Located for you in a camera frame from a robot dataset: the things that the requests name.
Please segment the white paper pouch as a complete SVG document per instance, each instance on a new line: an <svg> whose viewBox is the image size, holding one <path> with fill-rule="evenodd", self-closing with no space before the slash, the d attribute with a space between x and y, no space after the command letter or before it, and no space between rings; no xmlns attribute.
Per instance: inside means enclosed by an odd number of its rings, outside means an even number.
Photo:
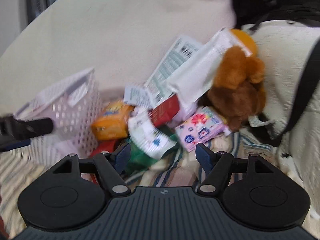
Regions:
<svg viewBox="0 0 320 240"><path fill-rule="evenodd" d="M183 107L190 106L210 89L224 53L232 46L240 46L246 56L252 55L230 29L221 29L166 79L165 86L177 95Z"/></svg>

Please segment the white green seed packet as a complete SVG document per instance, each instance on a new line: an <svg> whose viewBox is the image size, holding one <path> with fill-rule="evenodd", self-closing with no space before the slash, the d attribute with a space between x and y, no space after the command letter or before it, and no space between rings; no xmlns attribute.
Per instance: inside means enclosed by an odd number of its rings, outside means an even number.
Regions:
<svg viewBox="0 0 320 240"><path fill-rule="evenodd" d="M164 84L166 79L191 58L202 46L202 43L185 35L181 35L175 40L144 84L144 87L151 96L153 107L167 100L172 94Z"/></svg>

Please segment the dark red box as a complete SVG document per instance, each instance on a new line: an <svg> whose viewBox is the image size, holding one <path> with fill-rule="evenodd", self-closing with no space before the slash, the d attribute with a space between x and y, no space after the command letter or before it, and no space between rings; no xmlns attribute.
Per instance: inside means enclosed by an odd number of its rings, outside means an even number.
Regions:
<svg viewBox="0 0 320 240"><path fill-rule="evenodd" d="M149 118L156 128L165 125L170 122L173 117L180 110L180 105L177 95L173 95L159 106L149 111Z"/></svg>

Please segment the small red sachet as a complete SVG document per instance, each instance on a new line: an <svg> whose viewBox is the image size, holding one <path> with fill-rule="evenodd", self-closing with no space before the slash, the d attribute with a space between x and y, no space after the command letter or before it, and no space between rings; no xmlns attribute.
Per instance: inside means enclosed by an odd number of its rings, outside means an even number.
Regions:
<svg viewBox="0 0 320 240"><path fill-rule="evenodd" d="M108 140L99 142L97 148L89 155L90 158L101 152L113 153L120 145L120 140Z"/></svg>

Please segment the large cream pillow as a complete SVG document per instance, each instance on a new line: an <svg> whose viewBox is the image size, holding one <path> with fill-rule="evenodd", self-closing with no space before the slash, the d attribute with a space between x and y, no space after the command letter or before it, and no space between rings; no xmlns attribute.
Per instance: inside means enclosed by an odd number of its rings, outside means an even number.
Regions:
<svg viewBox="0 0 320 240"><path fill-rule="evenodd" d="M116 96L145 82L178 36L206 43L234 24L231 0L57 0L1 56L1 112L91 67Z"/></svg>

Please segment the pink floral tissue pack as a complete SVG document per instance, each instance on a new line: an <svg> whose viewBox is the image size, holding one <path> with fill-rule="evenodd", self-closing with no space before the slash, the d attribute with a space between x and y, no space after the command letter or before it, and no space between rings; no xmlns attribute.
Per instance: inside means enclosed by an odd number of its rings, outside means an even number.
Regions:
<svg viewBox="0 0 320 240"><path fill-rule="evenodd" d="M198 143L205 143L224 133L226 125L212 107L203 107L175 128L182 147L188 152Z"/></svg>

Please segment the white crimped snack packet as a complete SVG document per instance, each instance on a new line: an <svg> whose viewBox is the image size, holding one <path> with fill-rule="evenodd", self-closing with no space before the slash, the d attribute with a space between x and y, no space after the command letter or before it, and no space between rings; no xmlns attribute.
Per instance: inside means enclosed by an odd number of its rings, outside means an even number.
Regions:
<svg viewBox="0 0 320 240"><path fill-rule="evenodd" d="M127 125L131 140L150 158L161 159L177 144L153 125L147 111L130 117Z"/></svg>

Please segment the striped bed sheet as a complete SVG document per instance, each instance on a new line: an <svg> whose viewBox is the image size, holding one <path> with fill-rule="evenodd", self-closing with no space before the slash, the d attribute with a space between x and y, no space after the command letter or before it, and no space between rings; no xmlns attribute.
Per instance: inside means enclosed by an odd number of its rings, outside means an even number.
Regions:
<svg viewBox="0 0 320 240"><path fill-rule="evenodd" d="M246 158L257 153L273 165L278 164L275 148L261 144L246 130L212 139L206 145L213 151L225 150L235 157ZM48 169L31 160L29 148L24 147L1 154L1 234L13 238L25 224L17 209L19 194ZM124 180L135 186L197 186L205 177L195 158L195 152L178 147L148 169L134 170Z"/></svg>

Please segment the black backpack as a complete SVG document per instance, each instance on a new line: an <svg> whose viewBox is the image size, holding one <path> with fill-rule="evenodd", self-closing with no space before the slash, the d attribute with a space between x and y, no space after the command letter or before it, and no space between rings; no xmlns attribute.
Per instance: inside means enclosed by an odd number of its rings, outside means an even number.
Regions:
<svg viewBox="0 0 320 240"><path fill-rule="evenodd" d="M319 27L319 0L232 0L235 27L253 24L256 31L266 21L293 21Z"/></svg>

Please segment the white perforated plastic basket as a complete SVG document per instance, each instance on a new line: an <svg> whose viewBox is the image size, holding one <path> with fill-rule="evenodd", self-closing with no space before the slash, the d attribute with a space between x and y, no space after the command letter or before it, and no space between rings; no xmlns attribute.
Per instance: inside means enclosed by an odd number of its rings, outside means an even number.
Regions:
<svg viewBox="0 0 320 240"><path fill-rule="evenodd" d="M20 108L15 117L22 120L51 118L51 134L31 140L29 146L15 150L28 161L52 166L70 153L88 157L98 142L91 124L103 109L94 69L88 68L41 91Z"/></svg>

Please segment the brown plush toy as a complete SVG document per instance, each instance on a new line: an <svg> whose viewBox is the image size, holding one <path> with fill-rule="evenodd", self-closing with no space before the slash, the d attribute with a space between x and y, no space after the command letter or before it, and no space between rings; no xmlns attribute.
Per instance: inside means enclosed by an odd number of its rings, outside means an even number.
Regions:
<svg viewBox="0 0 320 240"><path fill-rule="evenodd" d="M258 57L246 56L239 46L224 53L207 96L231 131L238 131L250 116L262 113L266 104L264 77L265 64Z"/></svg>

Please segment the orange cartoon box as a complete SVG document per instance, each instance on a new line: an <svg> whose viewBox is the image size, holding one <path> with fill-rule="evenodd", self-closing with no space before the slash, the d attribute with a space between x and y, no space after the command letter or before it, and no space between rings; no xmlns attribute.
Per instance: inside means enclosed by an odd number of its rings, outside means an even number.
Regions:
<svg viewBox="0 0 320 240"><path fill-rule="evenodd" d="M91 130L97 141L124 139L129 135L128 119L134 107L122 100L111 101L102 111L99 118L91 124Z"/></svg>

